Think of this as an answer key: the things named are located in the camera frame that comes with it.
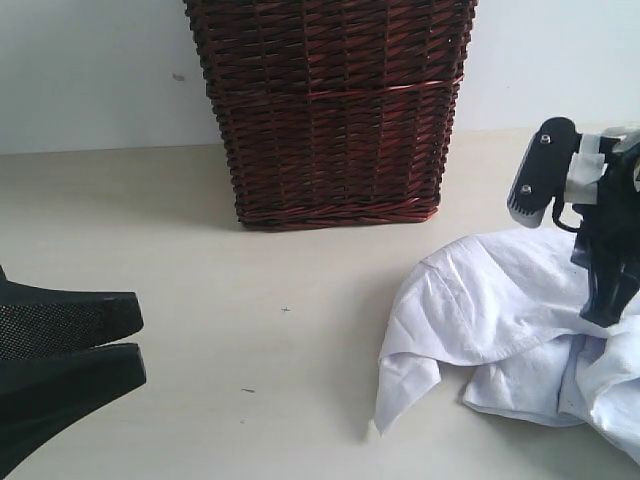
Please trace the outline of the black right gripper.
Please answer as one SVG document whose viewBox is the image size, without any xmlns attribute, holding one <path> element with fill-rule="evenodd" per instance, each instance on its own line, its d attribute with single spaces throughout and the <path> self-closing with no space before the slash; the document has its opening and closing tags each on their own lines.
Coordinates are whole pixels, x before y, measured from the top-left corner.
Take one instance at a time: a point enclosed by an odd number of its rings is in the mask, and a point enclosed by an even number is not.
<svg viewBox="0 0 640 480">
<path fill-rule="evenodd" d="M 639 151 L 613 156 L 598 181 L 597 203 L 578 204 L 576 244 L 588 269 L 589 297 L 580 316 L 601 327 L 620 321 L 639 291 Z"/>
</svg>

